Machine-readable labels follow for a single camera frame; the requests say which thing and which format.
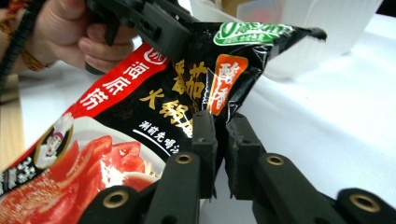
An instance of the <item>white table surface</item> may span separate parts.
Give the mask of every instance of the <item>white table surface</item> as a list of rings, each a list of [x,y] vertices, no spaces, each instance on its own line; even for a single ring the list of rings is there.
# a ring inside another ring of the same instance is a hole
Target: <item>white table surface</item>
[[[287,81],[262,77],[241,109],[266,149],[290,158],[321,192],[371,191],[396,207],[396,19],[375,15],[347,54]],[[25,146],[98,77],[64,63],[20,75]],[[251,202],[219,197],[201,223],[255,223]]]

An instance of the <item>white container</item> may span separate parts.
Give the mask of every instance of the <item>white container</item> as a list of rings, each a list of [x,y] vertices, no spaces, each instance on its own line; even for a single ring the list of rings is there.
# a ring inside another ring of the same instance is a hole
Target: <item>white container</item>
[[[319,63],[352,49],[383,0],[256,0],[238,5],[236,17],[221,11],[221,1],[191,0],[191,12],[200,21],[262,21],[319,27],[326,42],[305,38],[271,60],[270,78],[295,77]]]

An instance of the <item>cartoon character logo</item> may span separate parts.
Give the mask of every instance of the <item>cartoon character logo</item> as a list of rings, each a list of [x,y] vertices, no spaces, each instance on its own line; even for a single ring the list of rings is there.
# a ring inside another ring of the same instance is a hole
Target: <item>cartoon character logo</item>
[[[56,162],[59,155],[67,148],[71,137],[74,118],[71,113],[60,117],[37,144],[35,166],[45,169]]]

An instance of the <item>black cable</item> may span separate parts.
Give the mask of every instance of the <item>black cable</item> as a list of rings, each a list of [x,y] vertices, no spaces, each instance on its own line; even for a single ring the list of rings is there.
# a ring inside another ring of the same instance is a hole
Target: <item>black cable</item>
[[[35,28],[35,19],[45,2],[46,0],[33,0],[27,6],[20,25],[11,37],[3,59],[0,62],[0,96],[6,86],[7,77],[11,73],[14,63],[20,55],[27,38]]]
[[[9,1],[8,1],[8,0],[1,1],[1,2],[0,2],[0,8],[2,8],[2,7],[7,7],[8,4],[9,4]]]

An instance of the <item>wooden surface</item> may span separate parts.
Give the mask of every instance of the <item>wooden surface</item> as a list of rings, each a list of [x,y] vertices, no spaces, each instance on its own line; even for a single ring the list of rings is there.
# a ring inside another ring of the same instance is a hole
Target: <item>wooden surface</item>
[[[17,75],[9,76],[0,96],[0,171],[24,151],[18,83]]]
[[[221,7],[225,13],[236,17],[236,9],[239,4],[249,2],[250,0],[222,0]]]

